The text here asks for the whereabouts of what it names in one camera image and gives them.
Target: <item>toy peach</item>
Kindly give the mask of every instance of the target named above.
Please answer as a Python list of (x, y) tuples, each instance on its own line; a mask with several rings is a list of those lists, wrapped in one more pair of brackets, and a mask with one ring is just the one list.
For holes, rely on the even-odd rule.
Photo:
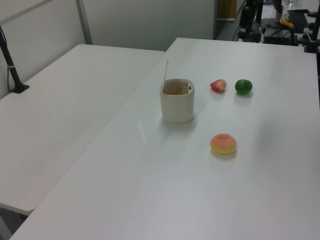
[(226, 89), (227, 82), (224, 79), (219, 79), (217, 81), (212, 82), (210, 86), (213, 91), (221, 93)]
[(236, 150), (237, 142), (231, 135), (221, 133), (211, 139), (210, 147), (218, 154), (231, 154)]

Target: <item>white cup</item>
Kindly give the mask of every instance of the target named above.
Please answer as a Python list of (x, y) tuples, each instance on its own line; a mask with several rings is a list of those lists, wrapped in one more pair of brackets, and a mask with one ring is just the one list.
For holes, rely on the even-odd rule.
[(171, 124), (185, 124), (194, 116), (195, 87), (187, 79), (169, 79), (161, 85), (162, 117)]

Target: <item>toy fruit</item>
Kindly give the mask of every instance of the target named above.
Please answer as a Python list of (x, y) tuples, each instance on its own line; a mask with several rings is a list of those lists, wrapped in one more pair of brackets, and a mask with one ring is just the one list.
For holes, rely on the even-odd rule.
[(210, 84), (210, 86), (211, 86), (212, 90), (220, 93), (226, 89), (227, 82), (224, 79), (219, 79), (217, 81), (212, 82)]
[(240, 79), (235, 83), (235, 90), (240, 95), (246, 95), (252, 90), (252, 83), (249, 80)]
[(211, 139), (210, 147), (218, 154), (231, 154), (236, 150), (237, 142), (231, 135), (222, 133)]

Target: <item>green lime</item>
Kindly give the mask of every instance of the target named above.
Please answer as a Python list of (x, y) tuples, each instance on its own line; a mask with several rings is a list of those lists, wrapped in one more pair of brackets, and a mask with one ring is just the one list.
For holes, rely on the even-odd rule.
[(240, 79), (235, 83), (235, 90), (240, 95), (246, 95), (252, 90), (252, 83), (249, 80)]

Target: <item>black cable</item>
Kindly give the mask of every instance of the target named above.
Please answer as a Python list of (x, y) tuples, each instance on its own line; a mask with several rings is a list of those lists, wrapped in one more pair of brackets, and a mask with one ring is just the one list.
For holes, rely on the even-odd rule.
[(237, 33), (237, 31), (238, 31), (238, 29), (240, 28), (240, 26), (238, 26), (238, 28), (235, 30), (235, 32), (234, 32), (234, 34), (233, 34), (233, 38), (232, 38), (232, 42), (234, 41), (234, 39), (235, 39), (235, 35), (236, 35), (236, 33)]
[(3, 38), (4, 38), (4, 41), (5, 41), (5, 45), (7, 45), (7, 39), (6, 39), (6, 35), (5, 35), (4, 31), (2, 30), (2, 27), (1, 27), (1, 25), (0, 25), (0, 32), (1, 32), (2, 36), (3, 36)]
[(282, 30), (283, 30), (283, 29), (279, 29), (279, 30), (275, 31), (274, 33), (270, 34), (270, 36), (269, 36), (269, 44), (272, 44), (271, 38), (272, 38), (275, 34), (281, 32)]
[(285, 38), (285, 36), (287, 35), (287, 34), (289, 34), (289, 33), (291, 33), (290, 31), (287, 31), (284, 35), (283, 35), (283, 39)]
[(11, 93), (10, 87), (9, 87), (9, 67), (7, 67), (7, 72), (6, 72), (6, 83), (8, 85), (8, 91)]
[[(0, 33), (2, 34), (3, 38), (4, 38), (4, 42), (5, 45), (7, 45), (7, 39), (6, 39), (6, 35), (4, 33), (4, 31), (2, 30), (2, 27), (0, 26)], [(6, 67), (6, 84), (8, 86), (8, 91), (9, 93), (11, 93), (10, 87), (9, 87), (9, 67)]]

